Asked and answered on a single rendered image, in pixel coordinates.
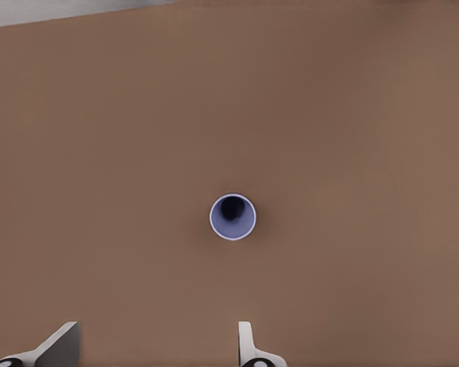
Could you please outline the purple cup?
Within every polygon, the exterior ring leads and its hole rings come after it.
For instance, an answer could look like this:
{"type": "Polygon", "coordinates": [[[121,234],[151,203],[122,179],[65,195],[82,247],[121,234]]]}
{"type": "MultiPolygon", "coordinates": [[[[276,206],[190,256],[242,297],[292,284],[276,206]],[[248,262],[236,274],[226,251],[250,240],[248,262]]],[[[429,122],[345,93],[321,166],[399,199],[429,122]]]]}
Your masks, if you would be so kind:
{"type": "Polygon", "coordinates": [[[244,239],[254,230],[256,220],[253,203],[239,193],[220,196],[210,208],[210,226],[219,237],[226,240],[244,239]]]}

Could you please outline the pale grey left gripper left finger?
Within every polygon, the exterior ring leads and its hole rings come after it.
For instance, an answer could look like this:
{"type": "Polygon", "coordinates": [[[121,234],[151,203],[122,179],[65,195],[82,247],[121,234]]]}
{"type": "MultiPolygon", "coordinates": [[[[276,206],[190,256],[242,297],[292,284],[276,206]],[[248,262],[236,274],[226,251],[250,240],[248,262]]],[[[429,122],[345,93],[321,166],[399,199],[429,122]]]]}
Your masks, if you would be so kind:
{"type": "Polygon", "coordinates": [[[0,359],[0,367],[77,367],[80,323],[69,321],[35,349],[0,359]]]}

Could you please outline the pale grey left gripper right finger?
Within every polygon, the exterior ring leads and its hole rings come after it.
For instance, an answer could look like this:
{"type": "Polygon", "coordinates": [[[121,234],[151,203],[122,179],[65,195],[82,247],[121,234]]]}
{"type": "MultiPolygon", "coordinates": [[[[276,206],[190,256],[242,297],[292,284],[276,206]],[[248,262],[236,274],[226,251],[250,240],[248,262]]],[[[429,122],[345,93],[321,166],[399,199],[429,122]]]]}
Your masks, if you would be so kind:
{"type": "Polygon", "coordinates": [[[281,356],[255,346],[249,321],[238,322],[238,347],[239,367],[285,367],[285,360],[281,356]]]}

